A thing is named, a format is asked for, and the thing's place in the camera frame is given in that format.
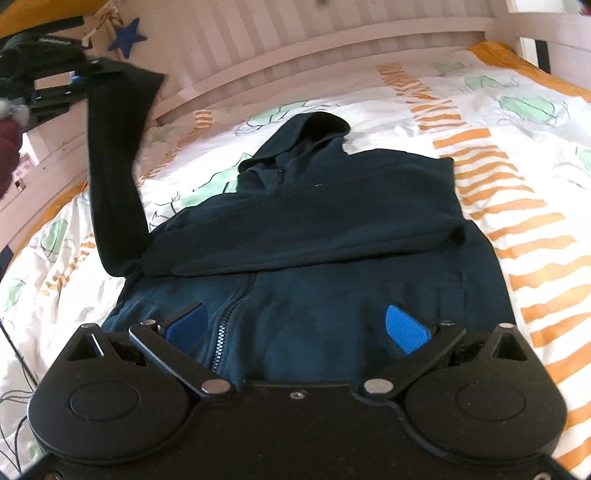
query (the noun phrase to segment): blue star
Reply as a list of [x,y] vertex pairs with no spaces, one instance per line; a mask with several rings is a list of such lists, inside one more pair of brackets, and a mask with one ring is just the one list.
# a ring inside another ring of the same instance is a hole
[[139,43],[141,41],[148,40],[143,35],[138,34],[138,24],[139,18],[136,18],[131,22],[127,27],[123,28],[116,28],[115,34],[117,37],[113,41],[111,45],[109,45],[108,50],[113,51],[116,48],[120,48],[123,56],[128,59],[129,55],[131,54],[131,47],[134,46],[134,43]]

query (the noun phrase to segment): green cartoon print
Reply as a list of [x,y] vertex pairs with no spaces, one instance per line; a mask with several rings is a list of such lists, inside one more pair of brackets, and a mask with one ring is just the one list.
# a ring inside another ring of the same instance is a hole
[[43,457],[44,453],[39,447],[39,444],[35,440],[29,440],[27,442],[27,453],[31,459],[31,463],[35,463]]
[[517,83],[515,79],[511,80],[509,83],[501,83],[495,79],[487,77],[486,75],[480,75],[479,77],[466,77],[465,83],[470,90],[481,90],[487,87],[501,90],[519,86],[519,83]]
[[137,156],[142,156],[146,150],[150,148],[155,143],[164,143],[170,137],[170,134],[173,131],[172,125],[163,125],[161,127],[153,127],[150,128],[142,138],[142,143],[139,146],[139,151]]
[[543,97],[501,97],[499,104],[503,110],[516,113],[524,120],[538,125],[556,126],[560,120],[569,118],[565,103],[554,103]]
[[77,198],[78,203],[85,206],[90,206],[90,190],[86,189],[85,191],[81,192]]
[[161,223],[171,219],[186,207],[193,207],[204,202],[208,198],[221,193],[234,193],[238,186],[238,165],[244,160],[252,158],[248,153],[242,153],[240,159],[230,168],[215,173],[204,185],[191,190],[187,195],[180,192],[167,203],[157,203],[159,208],[150,221],[150,230],[153,230]]
[[57,254],[60,252],[61,246],[64,242],[64,236],[68,228],[68,222],[65,220],[56,220],[53,222],[48,231],[39,238],[33,237],[30,243],[31,248],[36,248],[43,251],[43,254],[50,262],[57,260]]
[[455,62],[455,63],[451,63],[451,62],[440,62],[440,61],[436,61],[434,63],[431,64],[431,67],[433,67],[435,70],[437,70],[439,72],[440,77],[446,77],[452,73],[457,73],[457,72],[461,72],[462,70],[465,70],[468,66],[464,65],[463,63],[460,62]]
[[12,278],[8,283],[8,288],[4,298],[4,311],[7,312],[14,307],[21,296],[22,289],[26,285],[24,280],[20,278]]
[[323,111],[328,108],[339,106],[336,104],[328,104],[319,102],[317,100],[305,100],[304,102],[289,103],[288,105],[281,105],[277,108],[272,108],[266,112],[259,113],[250,117],[246,122],[240,125],[234,133],[236,135],[245,135],[251,132],[260,130],[261,128],[276,124],[298,113],[310,113],[316,111]]
[[585,168],[591,171],[591,149],[578,148],[577,155],[579,156],[581,162],[583,162],[585,165]]

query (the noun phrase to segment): hoodie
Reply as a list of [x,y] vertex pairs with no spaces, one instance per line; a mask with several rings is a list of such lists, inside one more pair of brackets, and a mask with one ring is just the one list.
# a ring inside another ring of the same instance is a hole
[[150,233],[103,329],[201,302],[186,352],[240,384],[370,378],[405,355],[391,305],[468,330],[514,323],[492,246],[462,215],[453,160],[348,155],[348,132],[326,112],[286,122],[239,166],[235,193]]

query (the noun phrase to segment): hood zipper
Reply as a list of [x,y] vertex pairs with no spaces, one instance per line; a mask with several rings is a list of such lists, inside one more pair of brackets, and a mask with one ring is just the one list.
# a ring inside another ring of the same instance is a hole
[[226,331],[228,329],[228,321],[230,321],[230,317],[234,310],[243,302],[245,301],[250,294],[252,293],[252,289],[254,288],[256,280],[256,273],[251,273],[248,275],[248,283],[246,284],[246,289],[242,292],[236,300],[231,302],[230,305],[226,307],[222,314],[222,319],[220,320],[220,325],[217,328],[217,340],[216,340],[216,351],[213,354],[212,360],[212,372],[217,372],[217,369],[220,366],[220,361],[222,361],[222,354],[224,350],[224,345],[226,343]]
[[277,188],[275,189],[275,195],[280,195],[283,190],[283,182],[285,181],[285,169],[280,168],[277,170]]

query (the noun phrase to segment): wooden slat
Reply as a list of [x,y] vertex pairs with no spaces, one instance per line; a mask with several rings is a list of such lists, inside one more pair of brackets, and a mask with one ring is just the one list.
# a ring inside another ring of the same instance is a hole
[[400,37],[402,35],[443,32],[485,32],[489,31],[496,22],[497,19],[486,17],[425,18],[421,20],[366,25],[364,27],[351,28],[349,30],[311,38],[243,61],[197,82],[156,105],[152,116],[155,119],[159,118],[174,108],[226,83],[251,73],[259,72],[278,63],[305,55],[364,41]]
[[0,248],[8,245],[57,192],[85,171],[85,144],[65,155],[57,152],[32,169],[23,178],[25,189],[0,212]]
[[281,92],[289,91],[298,86],[305,86],[310,82],[325,79],[335,75],[350,73],[355,70],[375,67],[379,64],[402,61],[434,61],[445,55],[461,50],[461,47],[436,47],[421,48],[419,50],[404,50],[392,53],[380,53],[360,59],[347,60],[340,63],[325,65],[313,70],[306,70],[290,77],[275,80],[246,92],[241,92],[231,98],[227,98],[211,108],[223,108],[231,105],[246,105],[248,103],[263,102]]

